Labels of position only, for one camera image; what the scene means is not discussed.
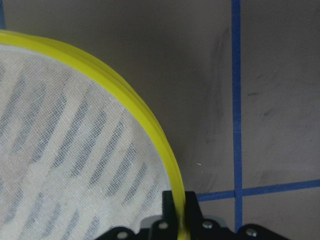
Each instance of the blue line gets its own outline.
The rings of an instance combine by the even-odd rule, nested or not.
[[[242,137],[241,137],[241,1],[232,0],[232,116],[234,168],[234,229],[242,226]]]
[[[197,194],[196,198],[198,202],[220,200],[220,199],[232,199],[235,197],[235,191],[218,191],[213,193]]]
[[[0,29],[6,29],[4,4],[2,0],[0,0]]]
[[[301,189],[310,189],[310,188],[317,188],[317,187],[320,187],[320,179],[319,180],[300,181],[300,182],[272,185],[272,186],[247,188],[247,189],[243,190],[243,196],[271,194],[271,193],[279,193],[279,192],[301,190]]]

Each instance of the blue tape strip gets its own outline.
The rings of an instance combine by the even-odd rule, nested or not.
[[[6,29],[4,4],[2,0],[0,0],[0,29]]]
[[[243,189],[243,196],[271,194],[285,191],[310,189],[320,187],[320,180],[300,181],[272,186],[252,187]]]
[[[232,199],[235,197],[235,191],[218,191],[213,193],[197,194],[196,198],[198,202],[220,200],[220,199]]]
[[[241,1],[232,0],[232,116],[234,168],[234,229],[242,226],[242,137],[241,137]]]

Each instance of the metal bolt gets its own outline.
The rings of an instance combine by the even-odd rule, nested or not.
[[[169,227],[169,225],[165,221],[162,221],[162,222],[159,223],[158,227],[161,230],[165,230],[165,229],[167,229]]]
[[[125,232],[125,231],[121,231],[119,232],[116,237],[119,239],[119,240],[123,240],[123,239],[126,239],[128,237],[128,233]]]
[[[214,227],[213,223],[210,221],[204,221],[202,223],[202,227],[204,227],[205,229],[212,229]]]
[[[252,228],[248,228],[245,233],[250,237],[256,237],[258,236],[258,232]]]

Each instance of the black bracket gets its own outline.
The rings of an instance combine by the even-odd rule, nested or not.
[[[204,218],[193,191],[185,192],[185,225],[190,240],[288,240],[262,226],[248,224],[237,233],[221,227],[213,219]],[[162,193],[162,215],[156,217],[135,234],[131,229],[118,226],[110,229],[96,240],[177,240],[178,221],[171,191]]]

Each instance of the gray floor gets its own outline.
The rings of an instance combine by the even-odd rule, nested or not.
[[[234,189],[231,1],[3,0],[7,29],[121,74],[162,125],[185,188]],[[320,179],[320,0],[242,0],[243,187]],[[243,198],[243,223],[318,239],[320,189]],[[234,199],[201,203],[234,229]]]

